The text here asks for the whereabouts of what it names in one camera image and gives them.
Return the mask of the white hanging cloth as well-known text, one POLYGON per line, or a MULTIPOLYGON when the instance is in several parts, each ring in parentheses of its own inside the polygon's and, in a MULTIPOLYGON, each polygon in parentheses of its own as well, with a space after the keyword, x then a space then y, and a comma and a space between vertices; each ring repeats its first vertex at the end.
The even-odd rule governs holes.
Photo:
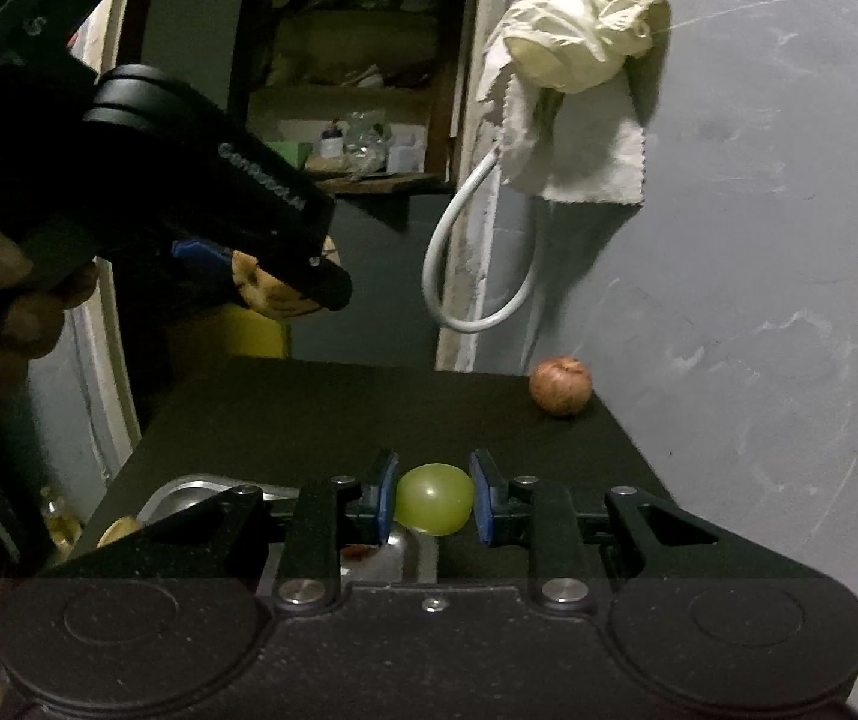
POLYGON ((476 100, 502 182, 553 203, 644 201, 646 132, 626 65, 664 0, 515 0, 484 49, 476 100))

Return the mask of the green box on shelf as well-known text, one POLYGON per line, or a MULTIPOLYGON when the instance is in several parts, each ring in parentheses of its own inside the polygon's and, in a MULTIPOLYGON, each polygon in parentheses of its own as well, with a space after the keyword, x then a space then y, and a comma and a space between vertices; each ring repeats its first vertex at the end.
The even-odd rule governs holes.
POLYGON ((302 171, 307 164, 308 158, 312 156, 313 145, 310 142, 299 142, 299 140, 274 140, 266 144, 279 154, 287 164, 291 164, 297 171, 302 171))

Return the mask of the oil bottle on floor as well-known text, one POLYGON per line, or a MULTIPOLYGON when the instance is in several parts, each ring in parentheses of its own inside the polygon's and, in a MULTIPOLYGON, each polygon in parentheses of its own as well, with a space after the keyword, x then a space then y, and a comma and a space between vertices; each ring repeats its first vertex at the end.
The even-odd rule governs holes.
POLYGON ((82 535, 81 518, 58 489, 43 486, 40 489, 40 513, 61 561, 70 557, 82 535))

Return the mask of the green grape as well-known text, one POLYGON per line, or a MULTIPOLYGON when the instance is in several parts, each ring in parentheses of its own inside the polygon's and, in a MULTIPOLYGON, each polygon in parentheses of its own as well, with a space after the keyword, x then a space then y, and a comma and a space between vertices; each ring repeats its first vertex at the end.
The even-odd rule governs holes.
POLYGON ((461 468, 426 463, 404 473, 398 481, 395 520, 426 535, 453 535, 470 520, 473 500, 475 485, 461 468))

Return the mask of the silver metal tray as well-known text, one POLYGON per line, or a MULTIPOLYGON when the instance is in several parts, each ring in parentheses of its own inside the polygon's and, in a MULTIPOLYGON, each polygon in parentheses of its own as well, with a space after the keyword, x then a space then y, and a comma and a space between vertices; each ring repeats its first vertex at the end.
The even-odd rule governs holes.
MULTIPOLYGON (((148 502, 136 516, 141 525, 162 522, 188 511, 195 505, 204 505, 216 533, 242 541, 242 556, 258 546, 268 548, 265 570, 260 580, 260 593, 266 595, 273 585, 281 554, 284 523, 271 523, 271 514, 284 514, 283 500, 296 500, 299 491, 265 483, 248 483, 240 479, 212 475, 187 475, 167 481, 149 496, 148 502), (233 514, 209 507, 208 502, 235 488, 258 488, 262 491, 260 505, 237 505, 233 514)), ((431 585, 437 582, 439 545, 435 536, 413 532, 399 523, 393 523, 387 543, 382 546, 354 544, 341 551, 340 572, 343 583, 413 583, 431 585)))

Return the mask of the striped pepino melon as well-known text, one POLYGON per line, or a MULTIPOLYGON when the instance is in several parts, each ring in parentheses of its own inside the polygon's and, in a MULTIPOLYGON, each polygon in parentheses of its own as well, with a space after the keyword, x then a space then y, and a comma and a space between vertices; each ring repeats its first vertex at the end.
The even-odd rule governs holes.
POLYGON ((318 302, 304 298, 289 284, 266 273, 257 257, 234 250, 230 268, 240 299, 260 316, 276 322, 291 322, 323 312, 318 302))

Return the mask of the yellow banana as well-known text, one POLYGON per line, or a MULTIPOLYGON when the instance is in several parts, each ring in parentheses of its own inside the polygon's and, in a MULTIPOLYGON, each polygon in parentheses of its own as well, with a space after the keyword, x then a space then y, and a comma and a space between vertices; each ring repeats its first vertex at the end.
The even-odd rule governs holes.
POLYGON ((139 518, 132 515, 123 515, 123 517, 117 518, 112 525, 105 528, 105 532, 100 535, 97 541, 97 549, 100 550, 100 548, 105 548, 109 544, 120 541, 121 538, 127 538, 127 536, 141 532, 143 528, 144 523, 139 518))

